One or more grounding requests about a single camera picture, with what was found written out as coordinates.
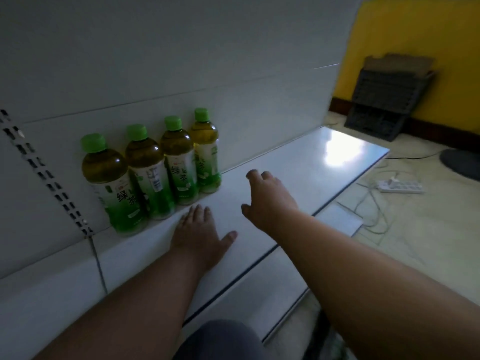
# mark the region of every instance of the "plastic bottle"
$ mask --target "plastic bottle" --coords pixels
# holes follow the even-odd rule
[[[175,212],[163,151],[148,137],[147,128],[142,124],[129,125],[127,134],[131,141],[125,150],[125,159],[143,193],[148,215],[163,220]]]
[[[98,195],[112,227],[122,236],[143,230],[147,215],[135,196],[123,156],[108,149],[103,135],[97,133],[83,136],[81,146],[87,152],[81,171]]]
[[[195,109],[195,123],[190,135],[195,149],[198,188],[204,193],[216,192],[222,183],[217,163],[219,131],[210,122],[206,108]]]
[[[195,169],[194,143],[182,129],[178,116],[165,117],[167,131],[160,139],[173,190],[179,205],[191,205],[198,199],[197,172]]]

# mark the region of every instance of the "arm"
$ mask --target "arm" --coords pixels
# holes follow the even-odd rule
[[[236,237],[232,231],[219,241],[210,209],[191,207],[165,255],[89,310],[35,360],[170,359],[200,279]]]
[[[478,306],[301,212],[269,172],[247,178],[243,214],[284,249],[358,357],[478,357]]]

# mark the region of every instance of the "green tea label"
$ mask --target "green tea label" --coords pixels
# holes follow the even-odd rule
[[[133,231],[144,220],[145,216],[135,197],[128,172],[112,182],[91,185],[117,232]]]
[[[175,211],[175,202],[169,186],[169,177],[163,159],[146,168],[130,169],[140,186],[152,218],[166,218]]]
[[[198,183],[208,185],[214,183],[219,172],[217,163],[217,141],[212,144],[194,144]]]
[[[194,151],[182,155],[165,155],[179,200],[191,199],[197,194],[197,172]]]

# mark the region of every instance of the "power strip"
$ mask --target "power strip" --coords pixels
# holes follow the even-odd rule
[[[395,178],[377,181],[377,189],[383,193],[421,194],[425,192],[422,185],[416,180],[400,181]]]

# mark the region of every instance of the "black plastic crate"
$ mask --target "black plastic crate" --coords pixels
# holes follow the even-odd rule
[[[391,142],[399,135],[408,117],[408,114],[356,103],[350,109],[344,126]]]
[[[410,114],[433,75],[434,72],[429,72],[425,78],[417,78],[411,73],[383,73],[362,69],[352,102],[398,114]]]

